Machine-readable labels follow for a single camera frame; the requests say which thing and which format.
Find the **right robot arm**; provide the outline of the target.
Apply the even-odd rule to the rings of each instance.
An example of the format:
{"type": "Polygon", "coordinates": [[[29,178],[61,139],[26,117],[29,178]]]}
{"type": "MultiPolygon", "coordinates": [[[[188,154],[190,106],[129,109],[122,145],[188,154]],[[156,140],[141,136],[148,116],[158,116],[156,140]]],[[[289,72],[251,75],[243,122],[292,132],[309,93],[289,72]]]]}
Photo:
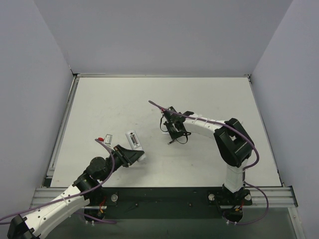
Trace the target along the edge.
{"type": "Polygon", "coordinates": [[[166,132],[171,142],[195,133],[215,140],[221,158],[227,164],[223,188],[232,196],[238,196],[244,190],[244,168],[251,156],[255,144],[235,118],[220,121],[201,117],[193,112],[178,113],[173,107],[161,110],[166,132]]]}

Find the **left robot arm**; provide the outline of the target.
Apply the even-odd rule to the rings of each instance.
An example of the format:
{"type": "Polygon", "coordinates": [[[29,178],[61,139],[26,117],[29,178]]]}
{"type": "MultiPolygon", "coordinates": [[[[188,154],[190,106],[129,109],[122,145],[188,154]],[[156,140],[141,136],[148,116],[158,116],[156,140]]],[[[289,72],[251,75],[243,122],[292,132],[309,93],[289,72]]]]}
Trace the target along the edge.
{"type": "Polygon", "coordinates": [[[23,216],[18,213],[11,219],[9,239],[44,239],[65,219],[89,204],[102,200],[102,184],[120,167],[129,167],[145,152],[142,147],[126,149],[116,145],[113,149],[103,145],[109,152],[107,158],[94,157],[84,172],[54,200],[30,210],[23,216]]]}

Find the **white remote control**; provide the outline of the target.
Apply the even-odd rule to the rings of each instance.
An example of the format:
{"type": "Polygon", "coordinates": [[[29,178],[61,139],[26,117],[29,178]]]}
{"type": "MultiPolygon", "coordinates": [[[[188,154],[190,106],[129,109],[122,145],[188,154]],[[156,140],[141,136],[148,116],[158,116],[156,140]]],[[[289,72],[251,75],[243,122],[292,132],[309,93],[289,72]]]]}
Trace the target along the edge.
{"type": "Polygon", "coordinates": [[[126,132],[126,137],[132,150],[144,151],[137,133],[134,130],[126,132]]]}

